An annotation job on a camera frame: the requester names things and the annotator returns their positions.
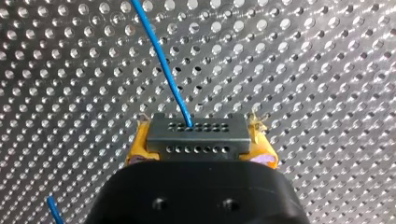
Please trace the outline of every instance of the circular hole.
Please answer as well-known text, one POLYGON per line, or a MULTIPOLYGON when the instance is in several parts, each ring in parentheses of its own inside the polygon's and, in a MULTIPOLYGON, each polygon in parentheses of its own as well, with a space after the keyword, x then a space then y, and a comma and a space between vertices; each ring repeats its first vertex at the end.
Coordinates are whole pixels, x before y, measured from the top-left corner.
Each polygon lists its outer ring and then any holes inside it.
POLYGON ((223 153, 227 153, 227 152, 230 152, 230 148, 229 148, 229 147, 223 147, 223 148, 221 149, 221 151, 222 151, 223 153))
POLYGON ((183 58, 182 63, 183 63, 184 65, 190 64, 190 62, 191 62, 190 58, 183 58))
POLYGON ((172 54, 172 56, 176 56, 176 55, 178 55, 179 53, 180 53, 180 49, 179 49, 178 47, 173 46, 173 47, 171 48, 171 54, 172 54))
POLYGON ((200 153, 202 151, 201 147, 195 147, 194 152, 195 153, 200 153))
POLYGON ((272 8, 272 9, 270 10, 270 15, 271 15, 272 17, 278 16, 279 13, 280 13, 280 10, 279 10, 279 8, 277 8, 277 7, 274 7, 274 8, 272 8))
POLYGON ((110 11, 110 6, 108 5, 108 3, 102 3, 99 6, 99 10, 100 12, 102 12, 102 14, 107 14, 110 11))
POLYGON ((167 203, 164 198, 157 198, 152 202, 152 208, 157 211, 166 209, 167 203))
POLYGON ((178 74, 179 72, 181 72, 181 68, 175 67, 175 68, 174 68, 174 72, 178 74))
POLYGON ((286 30, 290 27, 290 25, 291 25, 291 20, 285 19, 280 23, 280 28, 282 28, 282 30, 286 30))
POLYGON ((179 12, 178 15, 177 15, 177 18, 178 18, 179 21, 184 21, 184 20, 187 19, 187 15, 184 12, 179 12))
POLYGON ((268 4, 268 0, 257 0, 259 6, 263 7, 268 4))
POLYGON ((394 29, 394 28, 391 29, 390 30, 390 34, 393 35, 393 36, 396 36, 396 29, 394 29))
POLYGON ((239 203, 234 199, 226 199, 221 205, 225 210, 230 212, 237 211, 240 208, 239 203))
POLYGON ((233 0, 233 4, 234 4, 236 7, 241 7, 242 5, 245 4, 245 0, 233 0))
POLYGON ((170 35, 173 35, 177 31, 177 25, 174 23, 169 23, 167 30, 170 35))
POLYGON ((197 0, 189 0, 189 1, 187 2, 187 7, 188 7, 190 10, 196 9, 196 8, 198 7, 198 2, 197 2, 197 0))
POLYGON ((192 46, 192 48, 191 48, 192 55, 197 55, 200 51, 201 51, 201 49, 198 46, 192 46))
POLYGON ((196 22, 193 22, 192 24, 190 24, 190 28, 189 28, 190 33, 192 34, 196 34, 199 31, 199 25, 196 22))
POLYGON ((181 152, 181 147, 176 147, 175 152, 180 153, 181 152))
POLYGON ((211 0, 210 1, 210 6, 212 6, 212 8, 218 8, 220 5, 221 5, 220 0, 211 0))
POLYGON ((166 147, 167 153, 172 153, 174 151, 173 147, 166 147))
POLYGON ((145 9, 145 11, 150 12, 153 8, 152 3, 149 0, 146 0, 143 2, 143 9, 145 9))
POLYGON ((390 53, 389 51, 384 53, 384 57, 386 58, 390 58, 392 56, 392 53, 390 53))
POLYGON ((213 46, 213 48, 212 48, 212 53, 213 53, 214 55, 220 54, 220 53, 221 53, 221 46, 220 46, 220 45, 215 45, 215 46, 213 46))
POLYGON ((312 28, 315 25, 316 21, 313 18, 308 18, 306 19, 306 21, 304 22, 304 26, 309 29, 312 28))
POLYGON ((233 29, 238 33, 241 32, 245 27, 245 24, 242 21, 236 21, 233 25, 233 29))
POLYGON ((202 21, 206 21, 207 19, 209 19, 209 16, 210 16, 209 12, 202 11, 200 18, 201 18, 202 21))
POLYGON ((191 147, 184 147, 184 151, 186 153, 191 153, 191 147))
POLYGON ((211 149, 212 149, 211 147, 205 147, 205 148, 204 148, 204 153, 208 153, 208 152, 210 152, 210 151, 211 151, 211 149))
POLYGON ((373 30, 372 29, 368 29, 367 31, 366 31, 366 35, 367 36, 371 36, 373 34, 373 30))
POLYGON ((378 10, 379 10, 379 4, 375 3, 375 4, 372 6, 372 11, 378 11, 378 10))
POLYGON ((7 19, 9 17, 9 13, 6 9, 0 8, 0 17, 3 19, 7 19))
POLYGON ((201 74, 201 67, 199 67, 199 66, 195 66, 193 69, 192 69, 192 73, 195 75, 195 76, 198 76, 198 75, 200 75, 201 74))
POLYGON ((235 54, 240 54, 242 51, 244 51, 244 46, 241 45, 241 44, 236 44, 236 45, 233 47, 233 52, 234 52, 235 54))
POLYGON ((264 43, 259 43, 256 46, 256 52, 257 53, 262 53, 263 51, 265 51, 265 44, 264 43))
POLYGON ((166 0, 165 1, 165 8, 168 11, 172 11, 175 9, 175 2, 173 0, 166 0))
POLYGON ((257 29, 258 29, 259 31, 263 31, 265 28, 267 28, 267 25, 268 25, 268 23, 267 23, 266 20, 259 20, 259 21, 257 22, 256 27, 257 27, 257 29))
POLYGON ((346 7, 346 13, 351 13, 353 11, 353 5, 349 5, 346 7))
POLYGON ((221 30, 221 23, 218 21, 213 22, 211 29, 212 29, 213 33, 217 33, 218 31, 221 30))
POLYGON ((230 10, 226 10, 226 11, 224 11, 224 13, 223 13, 223 16, 224 16, 225 18, 231 18, 232 15, 233 15, 233 13, 232 13, 230 10))
POLYGON ((121 3, 121 5, 120 5, 120 9, 121 9, 121 11, 123 12, 123 13, 129 13, 130 11, 131 11, 131 4, 130 3, 128 3, 128 2, 123 2, 123 3, 121 3))

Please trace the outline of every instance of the metal surface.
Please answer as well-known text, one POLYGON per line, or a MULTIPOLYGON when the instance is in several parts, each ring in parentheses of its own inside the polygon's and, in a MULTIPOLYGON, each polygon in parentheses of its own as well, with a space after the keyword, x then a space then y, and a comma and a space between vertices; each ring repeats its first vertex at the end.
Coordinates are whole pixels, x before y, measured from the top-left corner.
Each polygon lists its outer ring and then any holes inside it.
MULTIPOLYGON (((190 111, 270 114, 313 223, 394 223, 394 1, 217 2, 144 4, 190 111)), ((138 114, 180 116, 157 58, 121 0, 1 1, 0 44, 0 223, 80 223, 138 114)))
POLYGON ((162 161, 238 160, 250 149, 248 126, 242 114, 227 119, 193 118, 193 127, 183 119, 155 114, 149 125, 147 150, 162 161))

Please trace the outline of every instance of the blue wire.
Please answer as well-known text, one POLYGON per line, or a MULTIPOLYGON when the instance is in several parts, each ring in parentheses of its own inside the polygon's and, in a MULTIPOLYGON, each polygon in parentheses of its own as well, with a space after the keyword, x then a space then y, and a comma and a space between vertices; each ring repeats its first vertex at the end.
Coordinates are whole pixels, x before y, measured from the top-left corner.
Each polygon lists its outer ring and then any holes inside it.
POLYGON ((143 27, 148 34, 149 39, 151 40, 152 46, 157 53, 158 59, 160 60, 161 67, 163 68, 163 73, 165 74, 166 80, 168 81, 169 88, 171 89, 172 93, 175 96, 175 99, 180 106, 181 113, 183 114, 184 120, 186 120, 187 126, 192 127, 192 121, 190 117, 189 110, 187 109, 186 105, 181 98, 176 83, 172 78, 171 70, 169 69, 168 63, 166 61, 166 57, 163 54, 163 49, 161 48, 160 44, 158 43, 157 36, 152 31, 149 19, 146 16, 145 11, 143 10, 142 6, 140 6, 139 0, 131 0, 132 5, 134 6, 134 10, 136 11, 137 15, 139 16, 140 21, 143 24, 143 27))
POLYGON ((58 207, 55 204, 55 200, 52 196, 47 198, 47 205, 49 206, 50 213, 52 214, 53 219, 55 220, 56 224, 64 224, 64 221, 59 214, 58 207))

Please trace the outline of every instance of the black plastic housing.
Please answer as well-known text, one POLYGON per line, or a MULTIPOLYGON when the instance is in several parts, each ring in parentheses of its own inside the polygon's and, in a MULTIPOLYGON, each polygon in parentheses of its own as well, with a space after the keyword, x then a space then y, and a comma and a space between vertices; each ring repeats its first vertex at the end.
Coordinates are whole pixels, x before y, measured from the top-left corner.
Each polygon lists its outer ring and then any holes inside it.
POLYGON ((143 161, 103 186, 86 224, 306 224, 279 172, 250 161, 143 161))

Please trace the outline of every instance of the silver background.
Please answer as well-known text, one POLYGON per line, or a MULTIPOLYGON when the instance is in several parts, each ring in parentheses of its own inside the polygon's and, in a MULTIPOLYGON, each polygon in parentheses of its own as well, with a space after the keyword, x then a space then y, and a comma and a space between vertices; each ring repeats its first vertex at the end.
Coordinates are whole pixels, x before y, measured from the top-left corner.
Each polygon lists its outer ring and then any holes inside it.
MULTIPOLYGON (((395 223, 394 1, 243 2, 152 1, 190 112, 269 114, 313 223, 395 223)), ((180 116, 158 60, 122 0, 3 0, 0 44, 0 223, 81 223, 139 113, 180 116)))

